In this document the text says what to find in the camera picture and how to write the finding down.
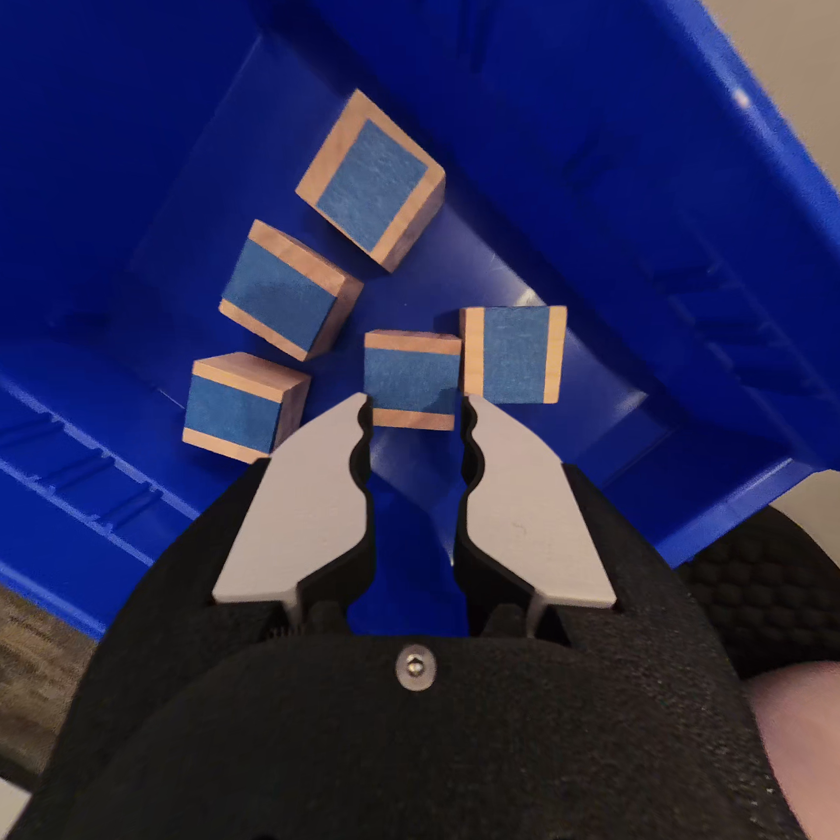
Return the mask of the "blue striped wooden cube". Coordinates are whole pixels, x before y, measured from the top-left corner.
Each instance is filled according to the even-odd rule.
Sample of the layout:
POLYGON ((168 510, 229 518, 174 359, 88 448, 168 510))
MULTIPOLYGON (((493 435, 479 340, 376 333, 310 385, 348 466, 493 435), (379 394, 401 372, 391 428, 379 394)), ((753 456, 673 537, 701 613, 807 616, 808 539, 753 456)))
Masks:
POLYGON ((453 334, 367 332, 364 393, 371 401, 373 425, 454 430, 462 352, 462 339, 453 334))
POLYGON ((195 360, 182 440, 247 464, 270 456, 298 430, 311 382, 245 352, 195 360))
POLYGON ((559 401, 567 307, 469 307, 458 315, 463 393, 494 404, 559 401))
POLYGON ((443 166, 356 89, 296 194, 393 273, 441 209, 445 188, 443 166))
POLYGON ((364 283, 254 220, 218 310, 298 361, 331 351, 364 283))

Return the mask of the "blue plastic bin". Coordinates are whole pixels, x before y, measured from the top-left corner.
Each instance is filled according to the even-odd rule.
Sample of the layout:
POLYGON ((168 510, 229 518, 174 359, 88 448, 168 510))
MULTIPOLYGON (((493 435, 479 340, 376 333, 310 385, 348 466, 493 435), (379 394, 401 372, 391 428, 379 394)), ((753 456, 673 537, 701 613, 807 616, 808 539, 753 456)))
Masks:
POLYGON ((364 389, 364 335, 565 306, 503 407, 672 567, 838 470, 838 195, 702 2, 2 2, 2 585, 100 638, 245 469, 195 360, 364 389), (381 268, 296 188, 360 89, 446 173, 381 268), (364 283, 299 361, 219 310, 254 220, 364 283))

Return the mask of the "black cushion pad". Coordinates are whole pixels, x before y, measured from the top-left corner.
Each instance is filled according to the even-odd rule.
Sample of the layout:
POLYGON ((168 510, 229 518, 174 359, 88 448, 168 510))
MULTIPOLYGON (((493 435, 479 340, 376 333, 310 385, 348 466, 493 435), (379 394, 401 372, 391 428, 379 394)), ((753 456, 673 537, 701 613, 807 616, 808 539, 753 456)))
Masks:
POLYGON ((741 679, 839 661, 839 569, 768 506, 675 569, 741 679))

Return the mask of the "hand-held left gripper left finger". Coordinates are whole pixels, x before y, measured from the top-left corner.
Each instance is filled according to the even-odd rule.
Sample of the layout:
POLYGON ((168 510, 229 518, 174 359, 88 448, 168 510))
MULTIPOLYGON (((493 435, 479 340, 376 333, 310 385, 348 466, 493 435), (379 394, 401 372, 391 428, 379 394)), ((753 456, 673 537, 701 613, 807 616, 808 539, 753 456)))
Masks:
POLYGON ((269 457, 213 588, 219 605, 279 604, 288 625, 346 625, 375 577, 370 398, 357 392, 269 457))

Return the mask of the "person's bare leg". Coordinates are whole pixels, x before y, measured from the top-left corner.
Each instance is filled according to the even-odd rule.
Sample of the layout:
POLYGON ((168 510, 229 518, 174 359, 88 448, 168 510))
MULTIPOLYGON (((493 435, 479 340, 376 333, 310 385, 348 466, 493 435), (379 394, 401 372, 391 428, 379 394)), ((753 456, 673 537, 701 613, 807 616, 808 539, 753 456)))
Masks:
POLYGON ((779 668, 744 684, 775 779, 804 834, 839 838, 839 664, 779 668))

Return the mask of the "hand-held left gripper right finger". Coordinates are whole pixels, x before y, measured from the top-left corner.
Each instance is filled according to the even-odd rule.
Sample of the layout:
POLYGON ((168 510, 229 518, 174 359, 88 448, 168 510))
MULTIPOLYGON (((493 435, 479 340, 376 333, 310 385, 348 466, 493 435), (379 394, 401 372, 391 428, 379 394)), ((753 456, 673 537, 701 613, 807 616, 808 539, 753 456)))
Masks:
POLYGON ((455 581, 470 632, 501 606, 536 632, 554 606, 612 610, 617 603, 564 462, 536 433, 480 395, 466 395, 455 581))

